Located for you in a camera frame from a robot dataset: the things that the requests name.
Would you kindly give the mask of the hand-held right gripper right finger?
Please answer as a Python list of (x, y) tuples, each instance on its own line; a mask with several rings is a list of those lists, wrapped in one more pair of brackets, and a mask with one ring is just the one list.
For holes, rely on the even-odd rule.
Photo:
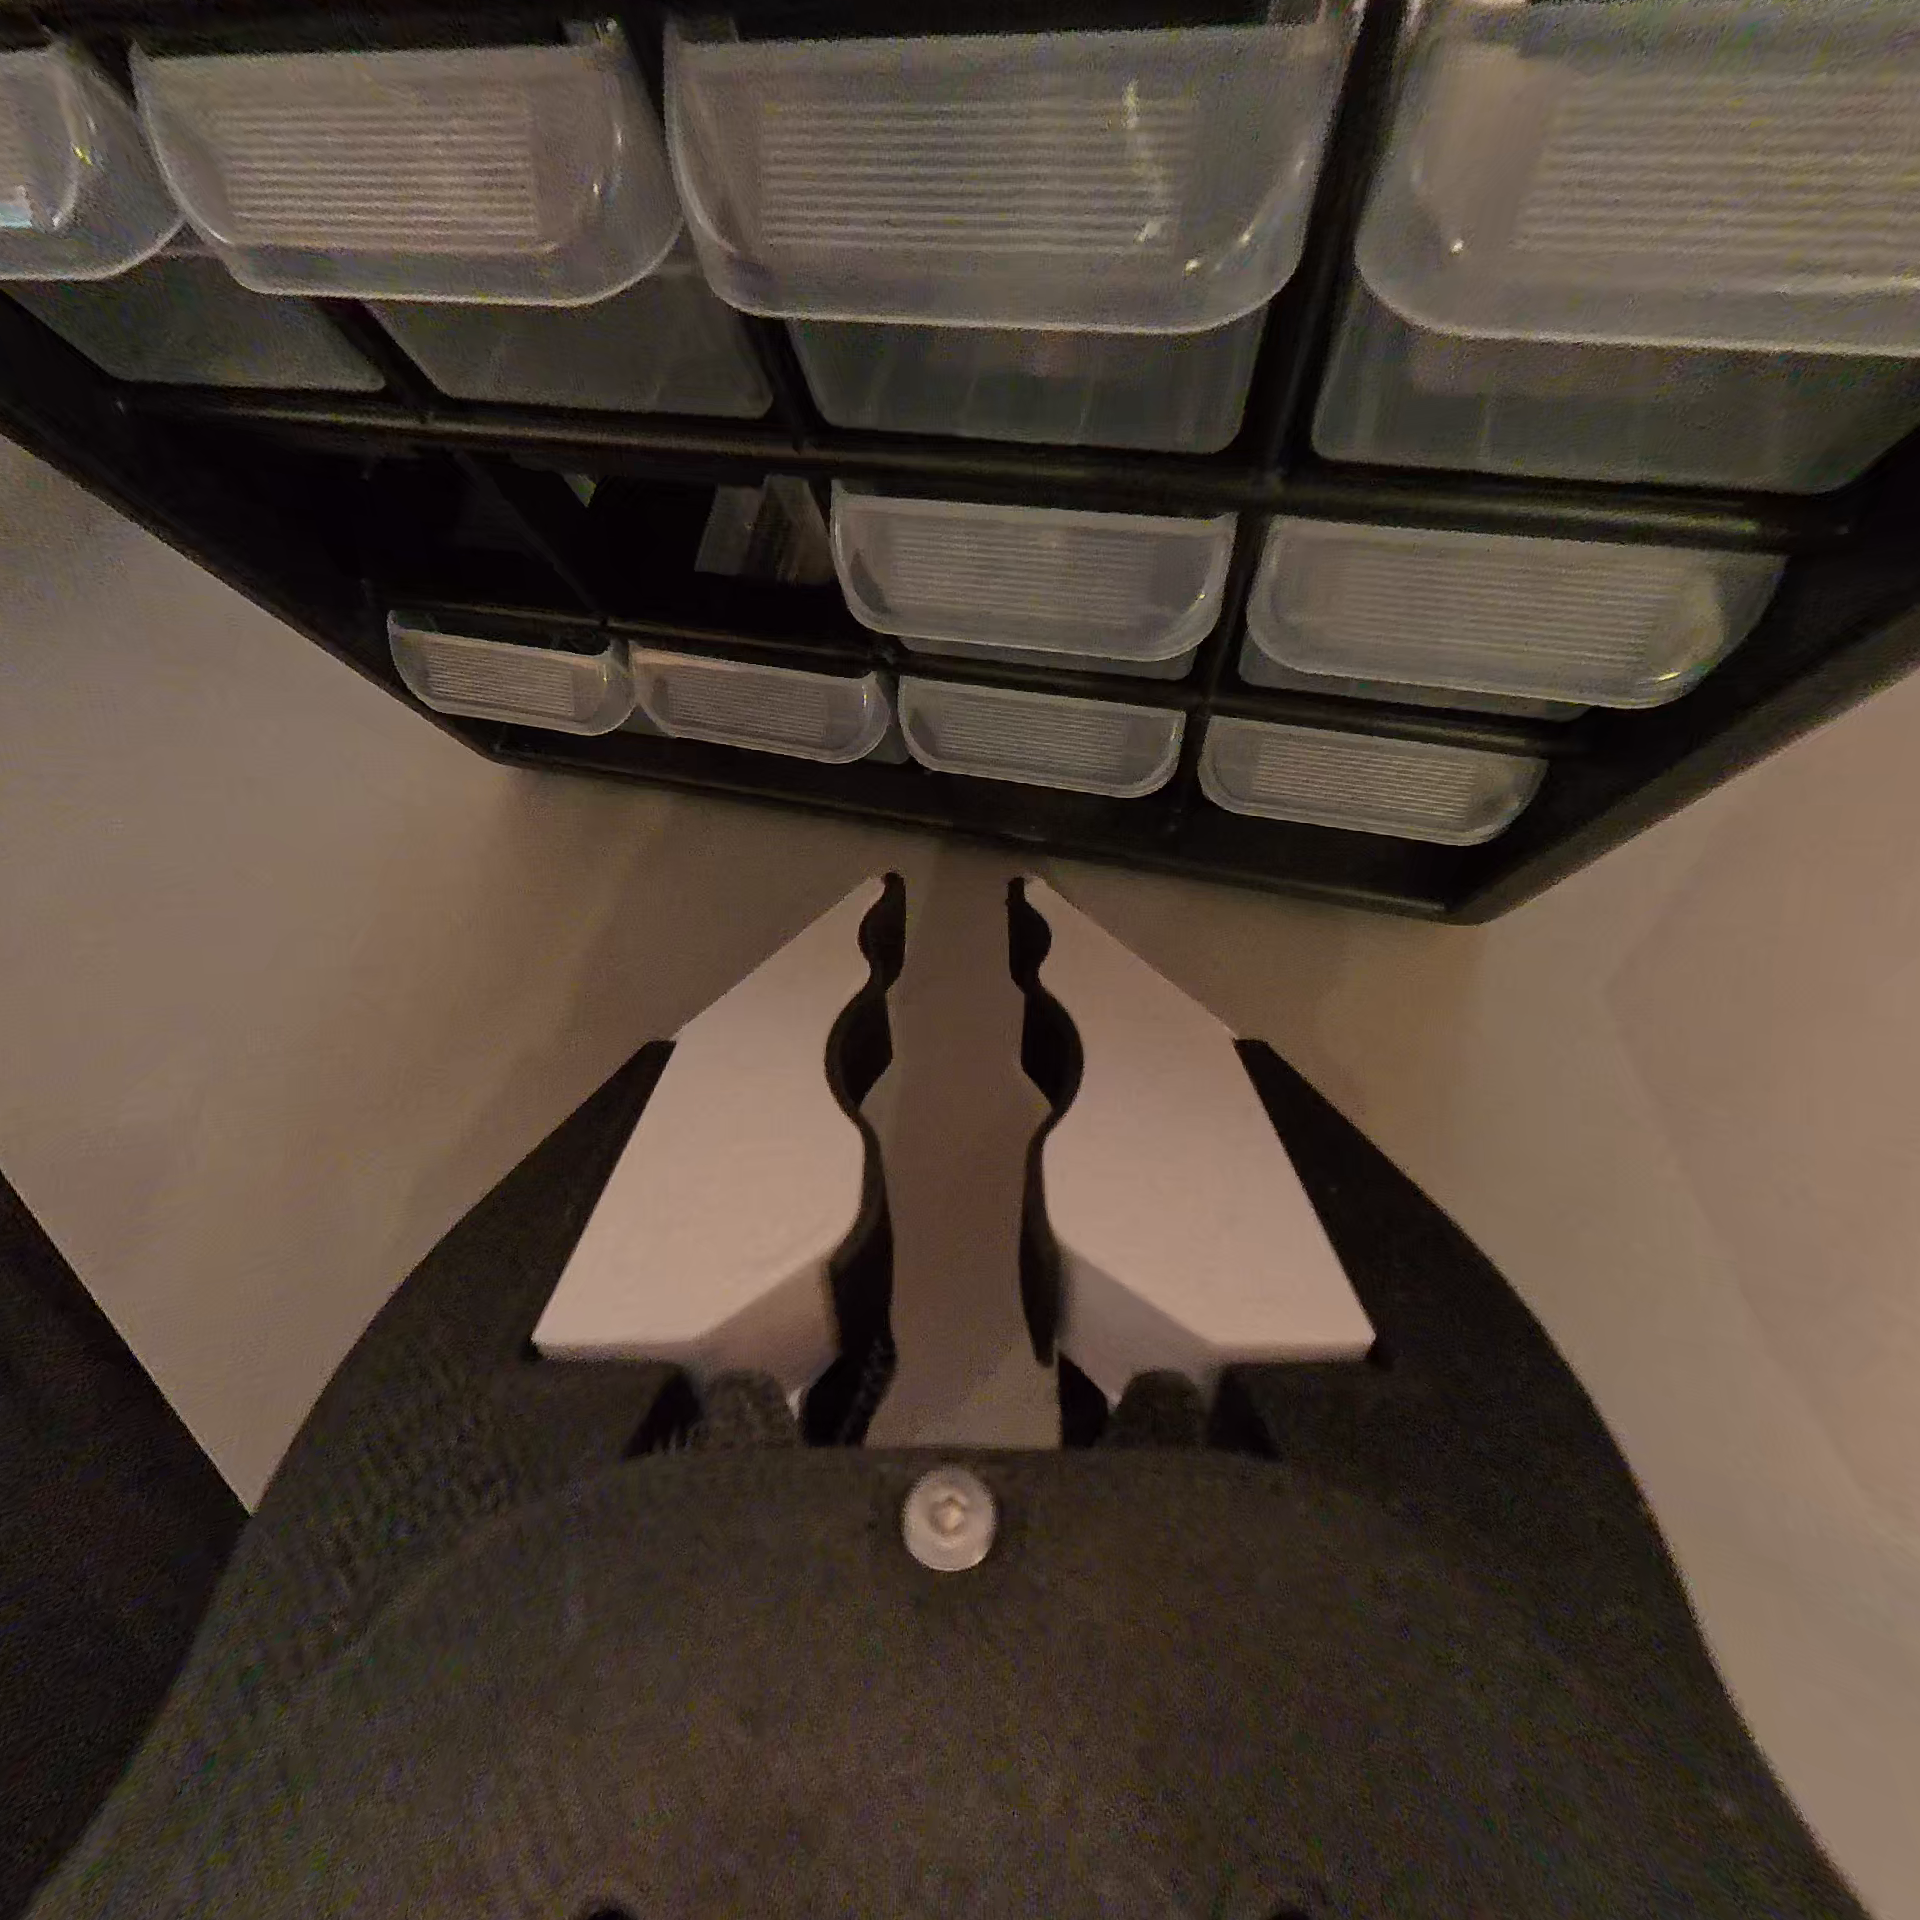
[(1171, 1372), (1347, 1364), (1375, 1330), (1232, 1031), (1037, 876), (1004, 893), (1019, 1061), (1046, 1113), (1017, 1272), (1044, 1365), (1115, 1405)]

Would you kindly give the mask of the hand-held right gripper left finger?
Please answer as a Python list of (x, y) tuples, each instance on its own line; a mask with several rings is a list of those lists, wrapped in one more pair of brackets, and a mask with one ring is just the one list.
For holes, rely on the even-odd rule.
[(533, 1330), (547, 1361), (817, 1379), (848, 1343), (832, 1262), (865, 1205), (860, 1094), (830, 1053), (903, 955), (868, 876), (672, 1038)]

